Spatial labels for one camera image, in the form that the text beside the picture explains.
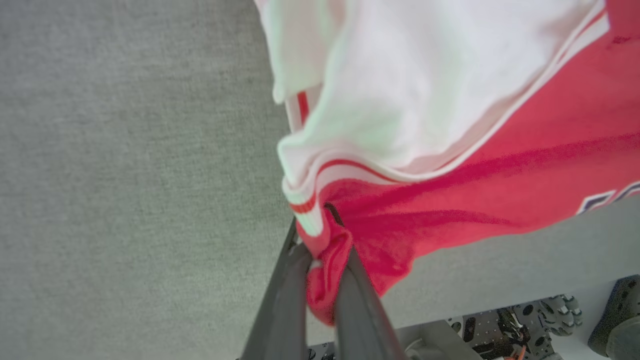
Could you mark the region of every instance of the red fabric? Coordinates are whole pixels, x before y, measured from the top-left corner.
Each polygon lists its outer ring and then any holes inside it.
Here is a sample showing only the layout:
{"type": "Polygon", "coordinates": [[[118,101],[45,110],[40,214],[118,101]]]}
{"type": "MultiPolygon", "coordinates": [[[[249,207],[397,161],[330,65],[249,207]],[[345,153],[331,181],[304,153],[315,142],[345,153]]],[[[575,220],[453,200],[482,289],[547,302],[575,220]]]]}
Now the red fabric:
{"type": "Polygon", "coordinates": [[[540,229],[574,216],[585,197],[616,190],[614,199],[640,181],[640,1],[607,4],[611,31],[453,172],[415,184],[342,180],[321,191],[345,228],[325,213],[323,234],[302,234],[323,262],[307,277],[307,301],[320,320],[333,323],[352,243],[382,295],[418,256],[540,229]]]}
{"type": "Polygon", "coordinates": [[[298,93],[298,106],[300,107],[300,122],[304,125],[309,116],[309,103],[305,92],[298,93]]]}

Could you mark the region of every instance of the gray plastic part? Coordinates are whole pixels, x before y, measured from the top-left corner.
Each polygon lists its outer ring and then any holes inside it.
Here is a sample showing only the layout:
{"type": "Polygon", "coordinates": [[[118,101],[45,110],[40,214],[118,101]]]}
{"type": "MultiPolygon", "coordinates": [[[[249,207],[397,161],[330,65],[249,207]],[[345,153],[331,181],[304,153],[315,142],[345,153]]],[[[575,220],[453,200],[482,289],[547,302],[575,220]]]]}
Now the gray plastic part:
{"type": "Polygon", "coordinates": [[[311,253],[289,234],[249,333],[242,360],[301,360],[307,356],[305,278],[311,253]]]}
{"type": "Polygon", "coordinates": [[[569,336],[582,325],[582,311],[575,297],[557,295],[540,299],[540,305],[545,325],[556,336],[569,336]]]}
{"type": "Polygon", "coordinates": [[[335,326],[338,360],[406,359],[355,248],[340,280],[335,326]]]}
{"type": "Polygon", "coordinates": [[[609,357],[607,342],[611,332],[619,324],[635,316],[640,316],[640,275],[625,277],[616,282],[604,313],[589,337],[589,348],[601,356],[609,357]]]}

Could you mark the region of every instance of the orange wire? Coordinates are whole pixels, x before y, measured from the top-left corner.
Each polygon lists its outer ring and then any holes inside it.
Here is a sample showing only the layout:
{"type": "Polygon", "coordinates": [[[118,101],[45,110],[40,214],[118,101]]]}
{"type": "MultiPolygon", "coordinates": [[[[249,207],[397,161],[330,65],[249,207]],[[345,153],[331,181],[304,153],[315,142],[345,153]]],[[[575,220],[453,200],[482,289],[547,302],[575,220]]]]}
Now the orange wire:
{"type": "Polygon", "coordinates": [[[524,352],[527,350],[527,345],[522,345],[522,351],[520,352],[520,358],[518,360],[524,359],[524,352]]]}
{"type": "Polygon", "coordinates": [[[522,360],[524,359],[524,352],[527,351],[527,345],[522,345],[522,351],[520,352],[520,356],[516,356],[516,357],[505,357],[504,360],[522,360]]]}

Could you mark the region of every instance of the white surface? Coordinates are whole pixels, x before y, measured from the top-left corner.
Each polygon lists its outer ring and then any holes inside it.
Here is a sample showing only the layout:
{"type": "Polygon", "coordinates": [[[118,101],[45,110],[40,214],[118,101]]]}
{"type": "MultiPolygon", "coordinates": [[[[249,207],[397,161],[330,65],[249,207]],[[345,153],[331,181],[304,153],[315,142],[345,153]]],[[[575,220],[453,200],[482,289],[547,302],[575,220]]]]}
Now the white surface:
{"type": "Polygon", "coordinates": [[[592,288],[571,291],[567,295],[573,295],[578,299],[578,304],[582,309],[583,323],[576,328],[571,336],[553,336],[551,343],[554,350],[562,355],[564,360],[604,360],[605,358],[591,351],[587,345],[587,340],[591,331],[600,321],[602,312],[607,305],[609,294],[616,284],[610,281],[599,284],[592,288]]]}

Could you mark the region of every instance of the red stripe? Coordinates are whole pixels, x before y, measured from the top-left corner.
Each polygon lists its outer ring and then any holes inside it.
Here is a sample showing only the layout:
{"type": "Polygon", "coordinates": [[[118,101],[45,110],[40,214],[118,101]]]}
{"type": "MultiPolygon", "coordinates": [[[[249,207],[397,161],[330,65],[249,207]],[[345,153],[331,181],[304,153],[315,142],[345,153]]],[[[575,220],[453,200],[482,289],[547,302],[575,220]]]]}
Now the red stripe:
{"type": "MultiPolygon", "coordinates": [[[[326,163],[324,163],[322,165],[322,167],[320,167],[320,169],[318,170],[318,173],[316,174],[316,177],[318,175],[320,175],[320,173],[322,171],[324,171],[327,168],[330,168],[332,166],[335,166],[335,165],[349,165],[349,166],[352,166],[352,167],[361,168],[362,170],[364,170],[366,172],[369,172],[369,173],[371,173],[371,174],[373,174],[375,176],[378,176],[380,179],[384,179],[384,180],[390,181],[392,183],[400,183],[400,181],[391,179],[390,177],[387,177],[387,176],[384,176],[381,173],[379,173],[379,172],[377,172],[377,171],[375,171],[375,170],[373,170],[373,169],[371,169],[369,167],[366,167],[365,165],[363,165],[361,163],[357,163],[357,162],[351,161],[351,160],[344,160],[344,159],[336,159],[336,160],[327,161],[326,163]]],[[[309,199],[305,203],[298,204],[298,205],[289,203],[289,207],[291,207],[291,209],[293,211],[295,211],[296,213],[298,213],[298,214],[308,213],[309,211],[311,211],[311,209],[314,208],[315,205],[316,205],[316,189],[315,188],[314,188],[313,194],[311,195],[311,199],[309,199]]]]}
{"type": "Polygon", "coordinates": [[[298,107],[300,108],[300,122],[304,126],[307,116],[309,116],[309,103],[307,93],[304,91],[298,93],[298,107]]]}
{"type": "MultiPolygon", "coordinates": [[[[589,21],[589,24],[587,24],[587,26],[584,27],[584,29],[582,29],[580,31],[580,33],[578,34],[578,36],[576,36],[575,38],[578,39],[580,36],[582,36],[582,34],[584,34],[585,31],[587,31],[587,29],[589,29],[591,27],[591,25],[595,24],[598,20],[600,20],[605,14],[607,13],[607,9],[604,8],[602,10],[600,10],[600,12],[598,13],[598,15],[595,15],[593,17],[593,19],[591,19],[591,21],[589,21]]],[[[566,55],[566,52],[569,51],[569,48],[567,48],[566,50],[564,50],[563,54],[560,56],[560,59],[558,59],[558,61],[556,63],[560,63],[562,61],[562,59],[564,58],[564,56],[566,55]]]]}

